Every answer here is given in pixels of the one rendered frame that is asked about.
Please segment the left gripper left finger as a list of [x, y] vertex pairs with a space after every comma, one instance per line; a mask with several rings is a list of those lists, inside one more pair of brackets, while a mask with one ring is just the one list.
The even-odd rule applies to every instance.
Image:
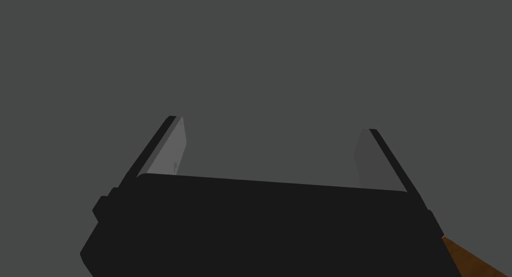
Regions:
[[135, 179], [142, 174], [176, 175], [187, 146], [184, 118], [168, 116], [125, 174]]

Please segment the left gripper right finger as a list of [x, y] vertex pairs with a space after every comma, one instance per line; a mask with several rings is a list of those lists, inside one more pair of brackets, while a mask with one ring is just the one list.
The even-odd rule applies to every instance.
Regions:
[[362, 187], [406, 193], [418, 192], [376, 129], [361, 130], [353, 156]]

